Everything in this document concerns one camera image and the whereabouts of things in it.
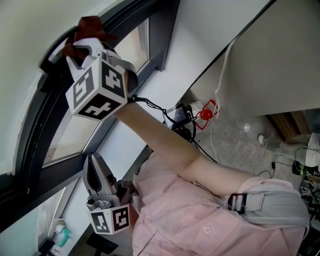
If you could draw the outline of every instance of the shirt button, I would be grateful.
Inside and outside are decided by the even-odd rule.
[[[206,226],[203,231],[204,233],[209,234],[211,232],[211,227]]]

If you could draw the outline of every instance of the strap buckle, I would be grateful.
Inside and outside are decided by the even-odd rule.
[[[246,211],[247,195],[248,195],[247,193],[231,194],[228,199],[229,210],[236,211],[238,212],[238,214],[244,214]]]

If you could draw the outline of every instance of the wire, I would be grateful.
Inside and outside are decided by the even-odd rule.
[[[215,105],[214,105],[214,111],[213,113],[216,113],[216,110],[217,110],[217,114],[216,114],[216,118],[219,118],[219,111],[220,111],[220,99],[218,97],[218,93],[220,91],[220,88],[222,86],[222,79],[224,77],[224,74],[225,74],[225,70],[226,70],[226,67],[227,67],[227,63],[228,63],[228,57],[229,57],[229,53],[230,53],[230,50],[232,48],[232,46],[234,45],[235,41],[238,39],[239,37],[237,36],[236,38],[234,38],[231,43],[229,43],[226,51],[225,51],[225,55],[224,55],[224,61],[223,61],[223,66],[222,66],[222,70],[221,70],[221,73],[220,73],[220,78],[219,78],[219,82],[218,82],[218,87],[216,88],[216,90],[214,91],[214,95],[215,95]],[[218,161],[218,157],[217,157],[217,153],[216,153],[216,150],[214,148],[214,144],[212,143],[212,130],[213,130],[213,127],[214,127],[214,124],[215,124],[215,115],[213,115],[213,122],[212,122],[212,125],[211,125],[211,128],[210,128],[210,144],[211,144],[211,147],[212,147],[212,150],[214,152],[214,156],[215,156],[215,159],[217,160],[217,162],[219,163]]]
[[[133,95],[132,98],[130,99],[129,102],[144,102],[147,104],[148,107],[153,108],[153,109],[157,109],[157,110],[161,110],[162,113],[170,120],[170,122],[172,122],[175,125],[179,125],[176,121],[174,121],[171,117],[168,116],[167,114],[167,110],[164,108],[161,108],[160,106],[154,104],[153,102],[151,102],[149,99],[147,98],[141,98],[141,97],[137,97],[136,95]],[[196,126],[195,126],[195,122],[192,121],[193,124],[193,134],[191,136],[191,132],[190,132],[190,136],[189,136],[189,141],[192,141],[195,145],[195,147],[197,149],[201,149],[203,153],[205,153],[206,156],[208,156],[212,161],[216,162],[218,164],[218,162],[216,160],[214,160],[210,155],[208,155],[208,153],[195,141],[195,136],[196,136]],[[183,127],[182,125],[179,125],[179,127],[182,130],[186,130],[187,128]]]
[[[212,148],[212,150],[213,150],[213,152],[214,152],[215,159],[216,159],[216,161],[218,162],[218,164],[220,164],[220,163],[219,163],[219,160],[218,160],[218,157],[217,157],[216,150],[215,150],[214,145],[213,145],[213,143],[212,143],[212,128],[214,127],[215,116],[213,116],[212,118],[213,118],[213,122],[212,122],[212,125],[211,125],[211,128],[210,128],[210,143],[211,143],[211,148]]]
[[[258,176],[260,176],[260,174],[263,174],[263,173],[265,173],[265,172],[267,172],[267,173],[270,175],[270,179],[272,179],[272,178],[275,176],[275,169],[273,169],[273,175],[271,175],[270,171],[268,171],[268,170],[263,170],[262,172],[260,172],[260,173],[258,174]]]
[[[208,153],[194,140],[192,139],[192,142],[194,143],[196,148],[200,148],[202,150],[203,153],[205,153],[205,155],[210,158],[212,161],[214,161],[215,163],[219,164],[216,160],[214,160],[210,155],[208,155]]]
[[[312,130],[310,131],[310,133],[312,133],[312,132],[314,132],[314,131],[316,131],[316,130],[320,130],[320,127],[319,127],[319,128],[315,128],[315,129],[312,129]]]
[[[276,162],[276,161],[274,161],[274,163],[282,164],[282,165],[284,165],[284,166],[292,167],[292,165],[290,165],[290,164],[286,164],[286,163],[283,163],[283,162]]]

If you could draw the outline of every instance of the white marker cube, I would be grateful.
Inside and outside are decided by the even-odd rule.
[[[89,218],[94,232],[113,235],[130,227],[130,205],[122,205],[109,209],[97,208],[89,211]]]
[[[127,103],[124,73],[97,58],[65,94],[71,113],[100,122],[110,117]]]

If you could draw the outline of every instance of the black cable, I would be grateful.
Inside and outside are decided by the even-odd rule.
[[[316,130],[320,130],[320,127],[319,127],[319,128],[315,128],[315,129],[312,129],[312,130],[310,131],[310,133],[312,133],[312,132],[314,132],[314,131],[316,131]]]
[[[284,165],[284,166],[292,167],[292,165],[290,165],[290,164],[286,164],[286,163],[283,163],[283,162],[276,162],[276,161],[274,161],[274,163],[282,164],[282,165]]]
[[[168,118],[168,120],[170,120],[170,122],[172,122],[175,125],[179,125],[176,121],[174,121],[171,117],[168,116],[167,114],[167,110],[164,108],[161,108],[160,106],[154,104],[152,101],[150,101],[147,98],[141,98],[141,97],[137,97],[136,95],[132,96],[132,98],[128,99],[128,103],[132,103],[132,102],[144,102],[147,104],[148,107],[153,108],[153,109],[157,109],[157,110],[161,110],[162,113]],[[210,155],[208,155],[208,153],[195,141],[195,136],[196,136],[196,126],[195,126],[195,122],[192,121],[193,124],[193,135],[192,137],[190,136],[191,141],[194,143],[195,147],[197,149],[201,149],[203,153],[205,153],[205,155],[207,157],[209,157],[212,161],[216,162],[218,164],[218,162],[216,160],[214,160]],[[179,127],[182,130],[185,130],[186,128],[183,127],[182,125],[179,125]]]
[[[202,152],[205,153],[205,155],[206,155],[208,158],[210,158],[212,161],[214,161],[215,163],[218,164],[218,162],[217,162],[216,160],[214,160],[210,155],[208,155],[208,153],[207,153],[194,139],[192,139],[192,142],[194,143],[194,145],[196,146],[196,148],[199,147],[199,148],[202,150]]]
[[[272,179],[272,178],[275,176],[275,170],[273,170],[273,175],[271,175],[270,171],[268,171],[268,170],[263,170],[262,172],[260,172],[260,173],[258,174],[258,176],[260,176],[260,174],[263,174],[263,173],[265,173],[265,172],[267,172],[267,173],[270,175],[270,179]]]
[[[260,174],[263,174],[263,173],[267,172],[267,173],[270,175],[270,179],[272,179],[272,178],[275,176],[276,163],[282,164],[282,162],[271,162],[271,167],[272,167],[272,169],[273,169],[273,174],[272,174],[272,175],[271,175],[270,171],[268,171],[268,170],[263,170],[262,172],[260,172],[260,173],[258,174],[258,176],[260,176]]]

